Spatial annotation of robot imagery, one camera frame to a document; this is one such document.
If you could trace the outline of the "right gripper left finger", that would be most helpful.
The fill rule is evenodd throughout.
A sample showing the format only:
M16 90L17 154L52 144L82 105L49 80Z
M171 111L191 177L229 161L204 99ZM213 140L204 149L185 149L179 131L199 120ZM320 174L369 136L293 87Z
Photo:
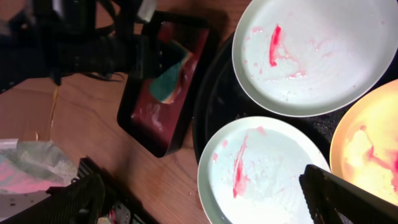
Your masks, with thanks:
M66 187L49 187L48 197L5 219L6 224L96 223L101 215L105 185L90 174Z

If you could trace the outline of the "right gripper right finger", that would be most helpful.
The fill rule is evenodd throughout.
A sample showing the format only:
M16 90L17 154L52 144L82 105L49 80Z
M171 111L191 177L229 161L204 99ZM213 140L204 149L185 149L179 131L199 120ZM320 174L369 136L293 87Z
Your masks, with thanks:
M309 164L299 176L315 224L397 224L397 206Z

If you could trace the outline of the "yellow plate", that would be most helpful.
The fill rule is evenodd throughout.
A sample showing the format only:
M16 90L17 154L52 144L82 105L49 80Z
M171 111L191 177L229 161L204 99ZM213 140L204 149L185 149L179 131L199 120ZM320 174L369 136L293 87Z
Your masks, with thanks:
M334 175L397 205L397 80L357 101L330 146Z

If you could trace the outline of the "pale green plate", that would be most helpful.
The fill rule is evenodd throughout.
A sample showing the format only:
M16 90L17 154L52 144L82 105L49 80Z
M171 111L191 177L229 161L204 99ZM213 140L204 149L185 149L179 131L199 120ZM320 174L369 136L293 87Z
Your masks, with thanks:
M309 117L364 95L396 52L396 0L255 0L237 25L232 61L260 107Z
M211 223L312 223L299 177L329 170L317 146L292 125L263 116L223 126L198 163L198 193Z

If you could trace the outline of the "green yellow sponge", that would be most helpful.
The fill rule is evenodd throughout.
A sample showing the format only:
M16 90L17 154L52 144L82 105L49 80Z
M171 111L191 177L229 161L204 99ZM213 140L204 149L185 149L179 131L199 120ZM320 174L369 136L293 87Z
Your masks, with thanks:
M184 67L193 57L191 51L174 40L171 40L168 46L177 57L177 62L153 79L149 85L152 97L164 104L171 104L178 95L184 79Z

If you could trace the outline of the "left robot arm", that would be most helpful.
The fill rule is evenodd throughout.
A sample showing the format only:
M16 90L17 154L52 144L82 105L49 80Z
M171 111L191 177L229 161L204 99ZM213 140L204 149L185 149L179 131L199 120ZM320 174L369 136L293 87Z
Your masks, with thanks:
M74 73L109 78L139 64L134 25L148 23L157 1L28 1L1 21L1 92L30 78L56 85Z

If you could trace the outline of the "black rectangular sponge tray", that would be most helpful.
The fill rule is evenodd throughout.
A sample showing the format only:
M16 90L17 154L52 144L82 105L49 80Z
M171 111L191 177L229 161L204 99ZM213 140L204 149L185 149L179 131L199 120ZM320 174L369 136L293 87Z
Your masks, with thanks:
M143 72L128 76L117 121L149 152L164 157L182 145L218 36L204 18L157 11L137 37L141 41L137 46L141 54L138 64ZM184 67L178 95L171 104L164 104L152 97L149 85L177 62L168 46L171 40L191 51L193 57Z

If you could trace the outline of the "black round tray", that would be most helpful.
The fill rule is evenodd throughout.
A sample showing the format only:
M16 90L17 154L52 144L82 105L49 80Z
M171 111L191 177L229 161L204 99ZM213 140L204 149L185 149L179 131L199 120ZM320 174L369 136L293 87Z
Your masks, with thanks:
M217 52L206 71L195 101L193 147L196 160L200 160L214 133L224 125L248 116L266 116L295 126L315 143L328 160L335 129L353 104L331 113L305 118L282 116L261 108L245 94L237 81L231 58L233 37L231 34Z

